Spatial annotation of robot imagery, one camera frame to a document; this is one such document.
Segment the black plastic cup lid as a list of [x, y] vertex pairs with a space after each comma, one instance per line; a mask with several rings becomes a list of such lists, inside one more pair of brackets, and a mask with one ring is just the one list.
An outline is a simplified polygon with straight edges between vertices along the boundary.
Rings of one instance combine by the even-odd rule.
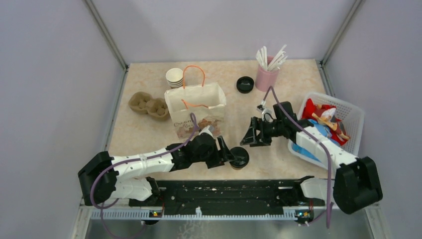
[[235, 156], [235, 159], [230, 162], [231, 166], [246, 166], [249, 163], [249, 154], [246, 149], [234, 147], [230, 152]]

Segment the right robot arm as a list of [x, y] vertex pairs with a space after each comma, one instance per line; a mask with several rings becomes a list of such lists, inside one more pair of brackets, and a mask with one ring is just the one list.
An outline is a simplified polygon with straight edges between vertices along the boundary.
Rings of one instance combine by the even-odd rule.
[[298, 120], [290, 102], [273, 105], [275, 119], [252, 117], [240, 145], [270, 146], [274, 137], [284, 137], [304, 148], [330, 170], [331, 180], [307, 176], [298, 181], [292, 199], [305, 205], [311, 199], [335, 203], [352, 214], [383, 199], [376, 163], [370, 157], [359, 158], [323, 136], [308, 120]]

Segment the cream paper gift bag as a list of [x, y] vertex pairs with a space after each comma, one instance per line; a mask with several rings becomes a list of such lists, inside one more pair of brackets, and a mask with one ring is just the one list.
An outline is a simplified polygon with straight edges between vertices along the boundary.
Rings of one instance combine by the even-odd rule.
[[[203, 79], [198, 85], [187, 85], [185, 74], [189, 68], [198, 68]], [[178, 139], [186, 139], [191, 133], [211, 126], [214, 137], [223, 133], [225, 107], [227, 104], [223, 89], [217, 82], [206, 83], [204, 70], [196, 65], [188, 65], [182, 74], [182, 86], [164, 93], [172, 126]]]

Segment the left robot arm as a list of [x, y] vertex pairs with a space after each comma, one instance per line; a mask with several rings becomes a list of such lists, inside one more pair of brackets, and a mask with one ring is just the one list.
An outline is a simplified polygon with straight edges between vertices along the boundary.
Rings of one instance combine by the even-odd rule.
[[111, 156], [97, 153], [79, 172], [78, 178], [85, 205], [104, 208], [108, 199], [134, 199], [153, 206], [159, 201], [159, 188], [149, 174], [173, 172], [203, 162], [208, 169], [234, 162], [222, 136], [217, 138], [208, 129], [183, 143], [146, 154]]

